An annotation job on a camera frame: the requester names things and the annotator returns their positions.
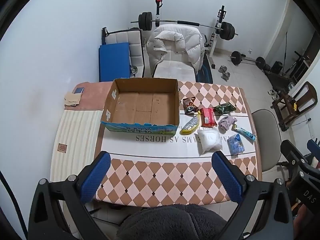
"brown label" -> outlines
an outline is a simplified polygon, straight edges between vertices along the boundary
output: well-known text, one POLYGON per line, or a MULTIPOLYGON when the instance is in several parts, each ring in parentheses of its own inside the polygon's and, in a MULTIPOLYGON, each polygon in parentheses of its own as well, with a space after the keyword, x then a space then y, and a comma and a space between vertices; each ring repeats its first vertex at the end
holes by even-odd
POLYGON ((58 144, 58 152, 66 153, 67 152, 67 145, 59 143, 58 144))

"open cardboard box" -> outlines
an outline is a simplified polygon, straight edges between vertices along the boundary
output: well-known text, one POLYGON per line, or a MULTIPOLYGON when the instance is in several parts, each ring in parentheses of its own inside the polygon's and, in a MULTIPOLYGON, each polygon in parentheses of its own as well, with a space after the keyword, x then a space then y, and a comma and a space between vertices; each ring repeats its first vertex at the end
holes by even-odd
POLYGON ((119 78, 111 85, 101 123, 110 131, 174 135, 179 106, 176 79, 119 78))

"white tape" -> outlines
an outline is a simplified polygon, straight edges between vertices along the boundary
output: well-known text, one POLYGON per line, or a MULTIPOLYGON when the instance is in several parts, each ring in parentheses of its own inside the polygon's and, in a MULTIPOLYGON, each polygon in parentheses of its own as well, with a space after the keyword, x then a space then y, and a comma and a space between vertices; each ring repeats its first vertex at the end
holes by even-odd
POLYGON ((109 110, 108 110, 108 109, 107 109, 107 112, 106 112, 106 116, 107 116, 107 121, 109 121, 110 116, 111 116, 111 113, 109 112, 109 110))
POLYGON ((112 97, 113 97, 113 99, 116 99, 116 94, 117 94, 117 90, 115 89, 115 90, 113 90, 113 92, 112 92, 112 97))

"blue plastic package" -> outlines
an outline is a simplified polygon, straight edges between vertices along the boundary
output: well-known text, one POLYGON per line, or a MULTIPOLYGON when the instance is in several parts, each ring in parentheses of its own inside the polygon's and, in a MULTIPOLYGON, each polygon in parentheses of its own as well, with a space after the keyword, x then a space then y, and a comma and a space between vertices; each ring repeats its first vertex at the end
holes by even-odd
POLYGON ((230 153, 232 155, 237 155, 244 151, 244 146, 240 138, 240 134, 235 134, 227 140, 230 153))

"diamond pattern tablecloth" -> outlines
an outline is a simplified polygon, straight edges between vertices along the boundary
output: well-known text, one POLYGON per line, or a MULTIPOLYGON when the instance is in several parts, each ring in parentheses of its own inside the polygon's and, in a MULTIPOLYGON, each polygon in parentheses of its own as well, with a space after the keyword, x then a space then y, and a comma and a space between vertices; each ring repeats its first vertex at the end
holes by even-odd
MULTIPOLYGON (((257 177, 256 157, 230 160, 257 177)), ((113 158, 96 193, 97 200, 139 207, 220 203, 229 197, 211 162, 158 163, 113 158)))
MULTIPOLYGON (((183 98, 196 97, 194 101, 199 108, 215 107, 219 104, 230 102, 236 106, 235 113, 246 114, 243 99, 237 87, 207 84, 207 83, 192 83, 189 81, 179 81, 180 100, 183 98)), ((180 104, 180 110, 183 110, 183 105, 180 104)))

